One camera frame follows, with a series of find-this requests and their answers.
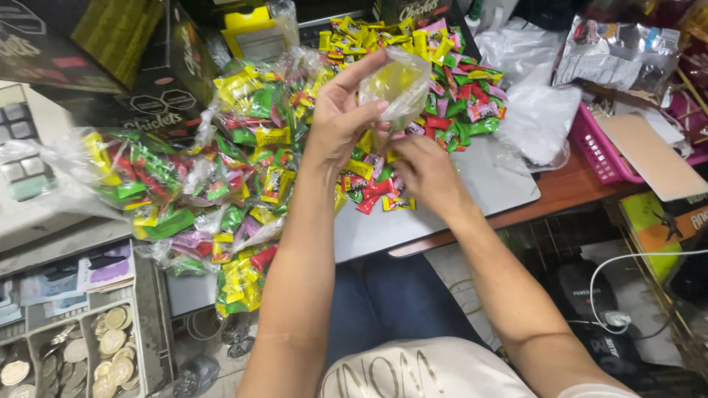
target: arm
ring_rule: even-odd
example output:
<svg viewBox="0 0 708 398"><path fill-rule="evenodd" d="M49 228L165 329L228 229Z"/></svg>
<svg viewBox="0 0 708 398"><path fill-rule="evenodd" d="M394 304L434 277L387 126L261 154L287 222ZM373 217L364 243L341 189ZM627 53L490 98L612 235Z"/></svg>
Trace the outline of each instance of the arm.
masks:
<svg viewBox="0 0 708 398"><path fill-rule="evenodd" d="M327 349L334 290L334 183L364 126L387 103L356 106L360 80L387 61L375 52L318 92L314 120L278 252L268 271L258 338L238 397L312 397Z"/></svg>
<svg viewBox="0 0 708 398"><path fill-rule="evenodd" d="M496 236L447 153L427 137L392 143L407 162L394 166L406 188L455 234L477 294L513 364L541 398L600 383L629 390L603 372L573 335L551 297Z"/></svg>

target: white shirt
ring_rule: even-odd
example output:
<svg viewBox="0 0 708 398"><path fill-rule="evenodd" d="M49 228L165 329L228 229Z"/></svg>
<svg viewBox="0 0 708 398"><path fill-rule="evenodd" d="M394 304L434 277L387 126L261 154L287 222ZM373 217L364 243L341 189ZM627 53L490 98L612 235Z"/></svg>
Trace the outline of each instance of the white shirt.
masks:
<svg viewBox="0 0 708 398"><path fill-rule="evenodd" d="M392 341L335 362L320 398L536 398L494 353L455 337ZM638 398L616 387L576 385L558 398Z"/></svg>

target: silver snack package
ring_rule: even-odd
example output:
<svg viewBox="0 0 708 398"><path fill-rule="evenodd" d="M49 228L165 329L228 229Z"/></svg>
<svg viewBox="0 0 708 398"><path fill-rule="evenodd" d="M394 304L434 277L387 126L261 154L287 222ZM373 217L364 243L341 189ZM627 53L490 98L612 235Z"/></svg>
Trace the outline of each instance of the silver snack package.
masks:
<svg viewBox="0 0 708 398"><path fill-rule="evenodd" d="M679 37L677 30L576 16L552 84L586 80L660 105L678 65Z"/></svg>

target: desk surface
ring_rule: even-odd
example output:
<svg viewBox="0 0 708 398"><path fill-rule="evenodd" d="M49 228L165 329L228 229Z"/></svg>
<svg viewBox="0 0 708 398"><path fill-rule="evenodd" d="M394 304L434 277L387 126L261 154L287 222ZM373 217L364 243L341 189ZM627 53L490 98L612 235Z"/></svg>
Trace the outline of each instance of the desk surface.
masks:
<svg viewBox="0 0 708 398"><path fill-rule="evenodd" d="M616 193L628 193L639 189L639 185L627 182L605 185L600 182L588 160L570 141L571 156L562 169L541 173L536 184L541 191L541 198L534 203L507 210L487 218L494 228L504 228L541 217L570 207L603 199ZM405 257L455 243L457 240L449 230L421 238L389 250L393 257Z"/></svg>

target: nutrition label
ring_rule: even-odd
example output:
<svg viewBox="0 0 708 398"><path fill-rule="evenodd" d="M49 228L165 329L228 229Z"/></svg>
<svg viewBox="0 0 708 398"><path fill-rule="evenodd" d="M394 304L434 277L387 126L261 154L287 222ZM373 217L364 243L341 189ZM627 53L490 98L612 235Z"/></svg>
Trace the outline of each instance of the nutrition label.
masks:
<svg viewBox="0 0 708 398"><path fill-rule="evenodd" d="M626 61L612 55L572 55L561 59L553 85L584 79L601 86L628 91L640 69L641 62Z"/></svg>

